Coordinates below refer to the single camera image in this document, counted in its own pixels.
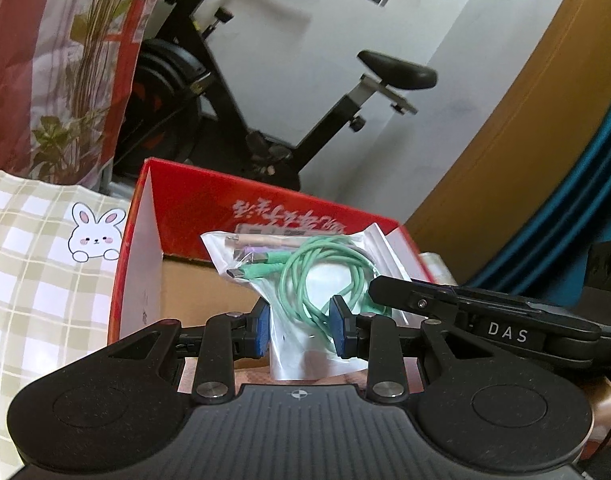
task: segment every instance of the cartoon rabbit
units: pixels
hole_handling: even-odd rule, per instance
[[[85,263],[100,256],[106,260],[118,259],[121,231],[117,226],[124,221],[125,211],[111,209],[97,223],[90,208],[77,202],[72,208],[72,217],[77,226],[67,245],[75,261]]]

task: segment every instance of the red box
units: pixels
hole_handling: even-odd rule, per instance
[[[303,230],[314,229],[352,234],[375,222],[409,275],[432,281],[416,245],[396,220],[215,171],[156,158],[146,160],[116,268],[108,342],[160,316],[163,255],[209,260],[200,239],[205,232],[279,230],[303,234]]]

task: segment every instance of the black saddle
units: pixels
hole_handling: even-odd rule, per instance
[[[423,90],[437,84],[437,71],[429,66],[417,65],[371,50],[362,50],[357,57],[382,79],[383,84],[399,90]]]

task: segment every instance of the green cable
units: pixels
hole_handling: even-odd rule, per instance
[[[307,240],[294,253],[268,253],[267,256],[265,263],[245,264],[228,273],[248,280],[280,273],[276,293],[284,312],[290,319],[317,330],[327,343],[332,338],[328,324],[329,304],[317,307],[308,297],[306,287],[308,273],[319,262],[337,262],[348,267],[351,282],[338,294],[346,299],[350,310],[361,302],[361,312],[391,316],[391,309],[374,304],[367,294],[365,275],[370,280],[378,275],[375,264],[347,236],[317,236]]]

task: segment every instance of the cardboard box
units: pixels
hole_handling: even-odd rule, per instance
[[[294,191],[159,159],[146,160],[116,269],[108,343],[159,319],[183,326],[249,312],[258,297],[210,266],[210,231],[351,234],[378,223],[411,277],[431,281],[398,222]]]

